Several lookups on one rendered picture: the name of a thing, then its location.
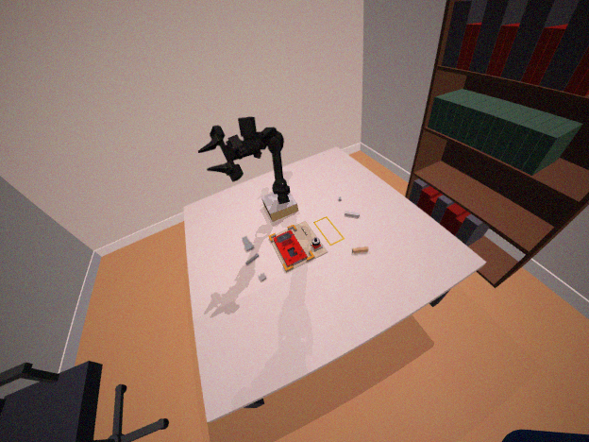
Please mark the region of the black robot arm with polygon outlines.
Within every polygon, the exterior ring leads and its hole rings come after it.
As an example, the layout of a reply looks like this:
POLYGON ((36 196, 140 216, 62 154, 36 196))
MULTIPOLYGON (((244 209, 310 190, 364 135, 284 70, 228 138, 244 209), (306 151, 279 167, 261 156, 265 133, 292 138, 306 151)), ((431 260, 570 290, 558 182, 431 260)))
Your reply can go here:
POLYGON ((239 127, 241 131, 241 137, 245 142, 246 148, 243 148, 241 139, 238 135, 227 138, 226 144, 230 144, 234 153, 233 158, 239 156, 240 158, 247 155, 253 155, 255 158, 261 158, 261 149, 265 149, 268 146, 268 150, 272 154, 275 181, 272 186, 274 194, 278 194, 278 203, 283 204, 290 202, 288 194, 290 193, 290 186, 287 185, 287 181, 283 177, 281 155, 280 151, 283 147, 283 137, 275 127, 267 127, 261 132, 256 131, 255 117, 240 117, 238 118, 239 127))

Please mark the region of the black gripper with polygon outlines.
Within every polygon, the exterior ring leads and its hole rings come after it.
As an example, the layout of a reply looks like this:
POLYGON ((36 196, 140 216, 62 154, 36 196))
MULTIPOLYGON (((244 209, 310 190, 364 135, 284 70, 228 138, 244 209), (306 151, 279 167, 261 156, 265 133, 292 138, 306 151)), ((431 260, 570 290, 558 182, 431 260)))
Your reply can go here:
POLYGON ((222 163, 217 166, 213 166, 211 168, 208 168, 207 171, 217 171, 217 172, 226 173, 226 175, 230 177, 231 181, 234 182, 234 181, 239 180, 244 175, 244 172, 243 172, 240 164, 235 164, 233 162, 233 160, 237 160, 237 159, 241 159, 241 158, 239 156, 233 158, 233 156, 234 156, 233 154, 235 154, 235 153, 234 153, 231 145, 224 144, 225 136, 226 135, 220 126, 216 125, 216 126, 212 127, 211 132, 210 132, 210 137, 211 137, 210 142, 207 145, 205 145, 204 147, 202 147, 201 149, 199 149, 198 153, 203 153, 203 152, 215 150, 217 145, 218 146, 220 145, 220 148, 221 148, 227 162, 222 163))

